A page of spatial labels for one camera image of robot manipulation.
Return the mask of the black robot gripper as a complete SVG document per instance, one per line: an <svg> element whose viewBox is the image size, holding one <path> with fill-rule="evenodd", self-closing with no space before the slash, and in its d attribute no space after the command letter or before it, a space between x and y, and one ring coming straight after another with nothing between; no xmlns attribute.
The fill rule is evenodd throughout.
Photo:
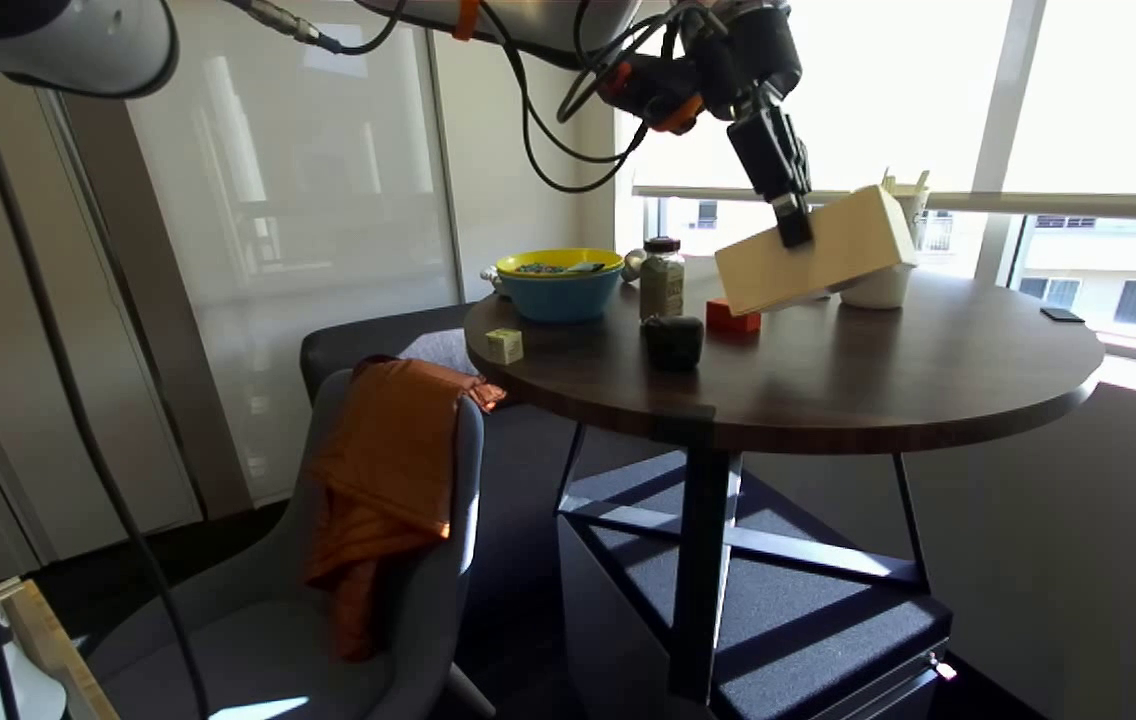
<svg viewBox="0 0 1136 720"><path fill-rule="evenodd" d="M753 189L775 205L782 249L811 244L807 148L782 98L805 81L788 0L693 0L681 39L695 69L705 107L729 124L729 139Z"/></svg>

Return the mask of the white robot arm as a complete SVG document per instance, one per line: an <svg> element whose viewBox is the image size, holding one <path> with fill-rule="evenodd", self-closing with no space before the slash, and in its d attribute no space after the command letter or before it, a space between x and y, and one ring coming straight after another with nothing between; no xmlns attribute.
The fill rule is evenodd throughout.
<svg viewBox="0 0 1136 720"><path fill-rule="evenodd" d="M788 0L354 0L381 14L365 39L334 37L284 0L228 0L257 23L330 52L374 52L399 23L531 52L575 70L556 117L589 97L653 130L687 130L700 110L729 124L753 193L775 213L782 249L807 249L807 148L782 110L805 81ZM171 81L179 30L171 0L0 0L0 75L72 97L137 98Z"/></svg>

